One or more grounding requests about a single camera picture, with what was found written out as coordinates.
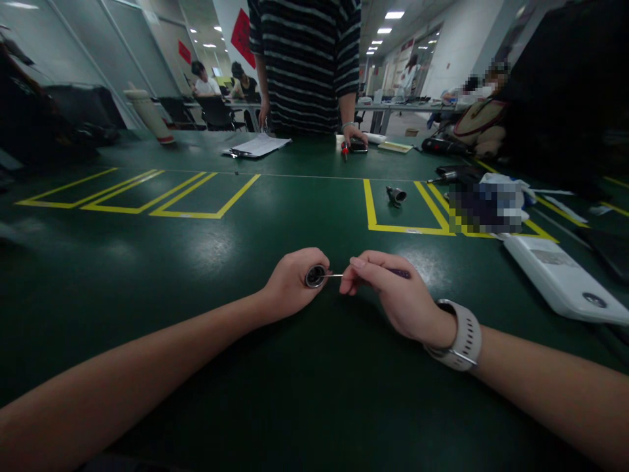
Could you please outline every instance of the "fingernail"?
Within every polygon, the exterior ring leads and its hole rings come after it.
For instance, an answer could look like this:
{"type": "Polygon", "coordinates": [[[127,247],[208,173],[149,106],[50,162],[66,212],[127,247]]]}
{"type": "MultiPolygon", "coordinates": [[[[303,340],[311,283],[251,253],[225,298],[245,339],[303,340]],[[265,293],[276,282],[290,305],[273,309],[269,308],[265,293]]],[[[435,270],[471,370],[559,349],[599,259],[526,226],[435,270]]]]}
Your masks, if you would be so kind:
{"type": "Polygon", "coordinates": [[[362,269],[365,266],[365,261],[358,258],[350,258],[349,263],[357,269],[362,269]]]}

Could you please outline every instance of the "ceiling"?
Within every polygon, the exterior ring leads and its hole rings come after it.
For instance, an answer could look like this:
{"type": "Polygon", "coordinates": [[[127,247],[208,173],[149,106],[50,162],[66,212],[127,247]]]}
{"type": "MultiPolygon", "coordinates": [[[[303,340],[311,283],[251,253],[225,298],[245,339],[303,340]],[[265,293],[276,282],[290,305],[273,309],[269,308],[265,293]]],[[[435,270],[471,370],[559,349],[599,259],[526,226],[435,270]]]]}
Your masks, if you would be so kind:
{"type": "Polygon", "coordinates": [[[361,62],[384,58],[399,47],[422,26],[426,25],[456,0],[362,0],[362,25],[360,31],[361,62]],[[399,20],[386,20],[389,11],[403,11],[399,20]],[[389,34],[379,35],[379,28],[392,28],[389,34]],[[373,45],[372,41],[382,41],[373,45]],[[369,47],[378,47],[373,55],[366,56],[369,47]]]}
{"type": "MultiPolygon", "coordinates": [[[[203,61],[205,52],[210,54],[210,57],[216,53],[221,67],[225,69],[223,64],[231,64],[231,61],[225,52],[225,41],[221,39],[223,34],[214,29],[214,26],[219,26],[219,22],[213,2],[211,0],[180,0],[180,4],[190,28],[197,31],[191,33],[190,37],[198,41],[194,46],[199,58],[203,61]],[[203,44],[213,44],[216,48],[204,48],[203,44]]],[[[231,67],[223,70],[223,73],[231,74],[231,67]]]]}

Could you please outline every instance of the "red banner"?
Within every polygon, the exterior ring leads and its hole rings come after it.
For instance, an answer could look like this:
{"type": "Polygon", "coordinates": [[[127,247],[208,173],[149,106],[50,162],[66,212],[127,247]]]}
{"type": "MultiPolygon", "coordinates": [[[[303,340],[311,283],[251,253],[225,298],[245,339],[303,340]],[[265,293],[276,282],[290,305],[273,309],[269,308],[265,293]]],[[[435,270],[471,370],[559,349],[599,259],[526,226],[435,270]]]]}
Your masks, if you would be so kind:
{"type": "Polygon", "coordinates": [[[252,66],[256,68],[256,58],[249,49],[249,17],[240,9],[234,31],[231,34],[231,43],[238,50],[240,55],[252,66]]]}
{"type": "Polygon", "coordinates": [[[190,54],[190,50],[181,41],[179,42],[179,55],[188,64],[192,64],[192,54],[190,54]]]}

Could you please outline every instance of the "pixelated area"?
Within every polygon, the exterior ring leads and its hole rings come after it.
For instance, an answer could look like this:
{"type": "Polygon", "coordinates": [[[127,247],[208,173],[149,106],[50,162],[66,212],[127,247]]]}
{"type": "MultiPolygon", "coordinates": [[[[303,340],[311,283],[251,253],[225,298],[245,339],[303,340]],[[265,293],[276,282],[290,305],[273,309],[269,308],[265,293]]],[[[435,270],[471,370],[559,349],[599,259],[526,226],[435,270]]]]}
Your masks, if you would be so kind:
{"type": "Polygon", "coordinates": [[[454,210],[450,231],[465,227],[474,233],[522,232],[520,184],[453,184],[448,195],[454,210]]]}

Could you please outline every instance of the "forearm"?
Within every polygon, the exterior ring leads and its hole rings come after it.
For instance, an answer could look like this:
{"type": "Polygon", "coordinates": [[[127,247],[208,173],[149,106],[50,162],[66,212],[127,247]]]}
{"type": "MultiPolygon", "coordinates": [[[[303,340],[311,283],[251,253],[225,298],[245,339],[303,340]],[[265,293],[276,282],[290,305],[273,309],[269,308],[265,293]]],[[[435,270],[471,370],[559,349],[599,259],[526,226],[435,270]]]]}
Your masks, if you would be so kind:
{"type": "Polygon", "coordinates": [[[470,372],[603,468],[629,469],[626,376],[485,326],[470,372]]]}
{"type": "Polygon", "coordinates": [[[341,123],[353,123],[356,113],[356,93],[339,97],[339,110],[341,111],[341,123]]]}
{"type": "Polygon", "coordinates": [[[260,89],[260,95],[264,98],[269,98],[269,82],[267,80],[267,64],[264,61],[264,56],[256,54],[256,67],[257,67],[257,85],[260,89]]]}
{"type": "Polygon", "coordinates": [[[253,295],[144,336],[7,405],[0,410],[0,470],[74,469],[262,325],[261,305],[253,295]]]}

